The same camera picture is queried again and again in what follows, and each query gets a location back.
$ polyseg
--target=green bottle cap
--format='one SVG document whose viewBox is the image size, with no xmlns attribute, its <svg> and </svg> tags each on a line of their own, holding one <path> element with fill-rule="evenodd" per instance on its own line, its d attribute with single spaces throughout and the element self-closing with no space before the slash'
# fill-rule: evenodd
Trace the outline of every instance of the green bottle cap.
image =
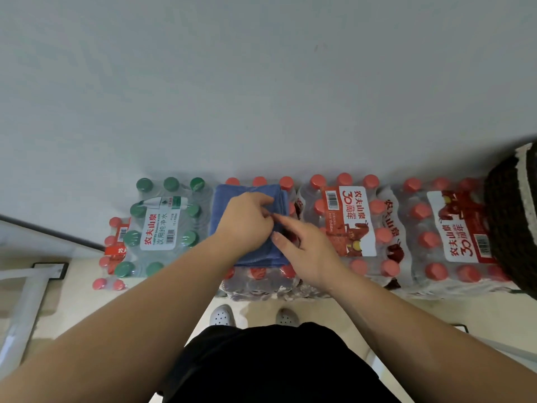
<svg viewBox="0 0 537 403">
<path fill-rule="evenodd" d="M 131 262 L 121 262 L 116 266 L 114 274 L 117 277 L 128 277 L 136 270 L 136 266 Z"/>
<path fill-rule="evenodd" d="M 136 183 L 136 189 L 141 192 L 150 192 L 153 189 L 153 181 L 149 178 L 140 178 Z"/>
<path fill-rule="evenodd" d="M 197 203 L 189 203 L 186 206 L 186 213 L 189 214 L 190 217 L 198 217 L 201 213 L 201 208 Z"/>
<path fill-rule="evenodd" d="M 139 203 L 135 203 L 131 206 L 131 216 L 133 217 L 145 217 L 146 211 L 147 207 L 140 205 Z"/>
<path fill-rule="evenodd" d="M 179 181 L 174 177 L 167 177 L 164 180 L 164 189 L 169 192 L 175 192 L 179 189 Z"/>
<path fill-rule="evenodd" d="M 203 180 L 203 178 L 200 178 L 200 177 L 192 178 L 192 181 L 190 182 L 190 188 L 192 189 L 192 191 L 195 191 L 195 192 L 202 190 L 204 186 L 205 186 L 205 181 Z"/>
<path fill-rule="evenodd" d="M 164 269 L 164 264 L 161 262 L 152 262 L 145 269 L 145 274 L 147 274 L 147 277 L 150 277 L 162 269 Z"/>
<path fill-rule="evenodd" d="M 136 247 L 140 244 L 142 234 L 137 230 L 129 230 L 123 237 L 123 243 L 127 247 Z"/>
<path fill-rule="evenodd" d="M 188 230 L 185 232 L 185 234 L 181 238 L 181 243 L 184 246 L 192 247 L 198 243 L 198 239 L 199 239 L 198 234 L 195 231 Z"/>
</svg>

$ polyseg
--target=foot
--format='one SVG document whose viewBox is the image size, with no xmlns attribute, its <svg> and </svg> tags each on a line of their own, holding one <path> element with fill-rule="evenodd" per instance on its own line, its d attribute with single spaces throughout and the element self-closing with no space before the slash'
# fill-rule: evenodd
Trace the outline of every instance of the foot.
<svg viewBox="0 0 537 403">
<path fill-rule="evenodd" d="M 217 307 L 211 314 L 209 325 L 228 325 L 230 327 L 235 327 L 235 318 L 233 317 L 232 308 L 227 304 Z"/>
<path fill-rule="evenodd" d="M 276 324 L 288 327 L 298 327 L 300 320 L 297 314 L 289 308 L 281 308 L 276 314 Z"/>
</svg>

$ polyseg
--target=hand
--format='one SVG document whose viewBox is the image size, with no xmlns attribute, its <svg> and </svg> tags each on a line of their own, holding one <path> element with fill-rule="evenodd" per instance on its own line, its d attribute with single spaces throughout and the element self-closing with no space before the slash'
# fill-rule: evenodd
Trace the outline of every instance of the hand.
<svg viewBox="0 0 537 403">
<path fill-rule="evenodd" d="M 232 198 L 225 208 L 215 234 L 236 250 L 236 257 L 256 250 L 272 232 L 274 221 L 263 206 L 274 198 L 261 192 L 245 192 Z"/>
<path fill-rule="evenodd" d="M 299 237 L 300 247 L 277 232 L 272 234 L 272 242 L 287 257 L 302 280 L 319 290 L 328 291 L 330 280 L 346 268 L 326 235 L 311 223 L 277 214 L 272 217 Z"/>
</svg>

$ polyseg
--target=blue towel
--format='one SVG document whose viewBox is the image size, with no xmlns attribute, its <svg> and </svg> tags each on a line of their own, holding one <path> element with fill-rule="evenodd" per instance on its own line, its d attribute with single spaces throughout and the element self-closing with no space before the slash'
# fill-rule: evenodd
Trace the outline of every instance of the blue towel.
<svg viewBox="0 0 537 403">
<path fill-rule="evenodd" d="M 245 192 L 261 192 L 271 196 L 274 198 L 274 203 L 265 208 L 271 213 L 279 213 L 289 216 L 287 192 L 281 189 L 277 184 L 252 187 L 222 184 L 217 186 L 214 190 L 209 235 L 212 235 L 216 231 L 220 218 L 224 214 L 225 207 L 227 207 L 229 200 L 234 196 L 239 196 Z M 276 223 L 274 225 L 274 230 L 281 233 L 283 231 L 283 226 L 280 223 Z M 286 264 L 289 264 L 289 261 L 282 252 L 274 246 L 269 237 L 259 249 L 244 255 L 235 265 L 243 267 L 281 267 Z"/>
</svg>

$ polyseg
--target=forearm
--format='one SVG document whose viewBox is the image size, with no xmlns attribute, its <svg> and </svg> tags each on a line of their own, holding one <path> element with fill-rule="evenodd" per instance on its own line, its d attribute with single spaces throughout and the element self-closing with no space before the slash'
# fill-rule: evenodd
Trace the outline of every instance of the forearm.
<svg viewBox="0 0 537 403">
<path fill-rule="evenodd" d="M 0 400 L 150 397 L 240 256 L 231 245 L 225 237 L 208 238 L 81 321 L 6 378 Z"/>
<path fill-rule="evenodd" d="M 535 373 L 367 278 L 339 269 L 328 287 L 415 401 L 534 401 Z"/>
</svg>

